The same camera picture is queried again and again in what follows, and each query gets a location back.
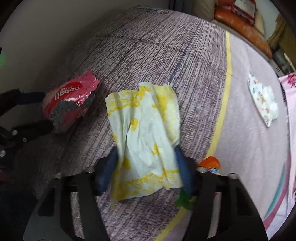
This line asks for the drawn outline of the yellow white paper wrapper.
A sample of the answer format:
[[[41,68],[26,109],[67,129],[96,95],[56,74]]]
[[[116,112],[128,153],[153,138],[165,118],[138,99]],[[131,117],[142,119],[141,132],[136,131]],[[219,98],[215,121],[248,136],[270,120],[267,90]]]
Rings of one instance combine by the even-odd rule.
[[[182,187],[175,153],[180,111],[172,87],[141,82],[138,90],[111,93],[105,103],[118,150],[111,198],[122,201]]]

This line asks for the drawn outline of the pink floral quilt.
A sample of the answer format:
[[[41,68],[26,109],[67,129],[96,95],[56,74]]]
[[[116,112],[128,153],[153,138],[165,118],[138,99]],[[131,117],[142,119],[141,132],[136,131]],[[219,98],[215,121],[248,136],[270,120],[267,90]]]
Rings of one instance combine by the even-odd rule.
[[[288,122],[290,129],[290,151],[291,158],[295,161],[295,73],[290,73],[286,76],[280,77],[279,81],[283,90],[285,91],[285,97],[287,102],[287,111],[288,111]]]

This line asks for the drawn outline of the pink foil snack bag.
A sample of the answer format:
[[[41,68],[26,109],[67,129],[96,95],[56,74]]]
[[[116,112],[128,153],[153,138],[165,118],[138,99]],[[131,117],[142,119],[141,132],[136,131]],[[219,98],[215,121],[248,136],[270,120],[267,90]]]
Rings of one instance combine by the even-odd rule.
[[[94,101],[100,80],[91,70],[48,92],[42,108],[56,133],[65,133],[84,116]]]

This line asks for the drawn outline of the orange green toy egg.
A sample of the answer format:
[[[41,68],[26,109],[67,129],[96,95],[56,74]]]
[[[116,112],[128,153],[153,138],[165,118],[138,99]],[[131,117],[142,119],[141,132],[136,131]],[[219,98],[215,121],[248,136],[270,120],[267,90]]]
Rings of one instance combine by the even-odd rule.
[[[186,210],[193,211],[196,199],[201,195],[202,188],[206,179],[198,172],[206,171],[212,175],[221,174],[221,165],[217,158],[210,156],[199,163],[195,163],[192,158],[178,157],[178,164],[181,166],[180,177],[183,187],[180,190],[179,197],[174,202],[177,207],[183,207]]]

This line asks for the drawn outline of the white cartoon tissue pack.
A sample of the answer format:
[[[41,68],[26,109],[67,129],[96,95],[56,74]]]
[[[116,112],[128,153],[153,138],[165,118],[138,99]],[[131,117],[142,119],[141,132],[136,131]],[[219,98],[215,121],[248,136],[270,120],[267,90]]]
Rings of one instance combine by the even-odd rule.
[[[273,120],[276,120],[279,116],[273,89],[271,86],[263,85],[250,72],[248,73],[247,85],[259,115],[266,127],[269,128]]]

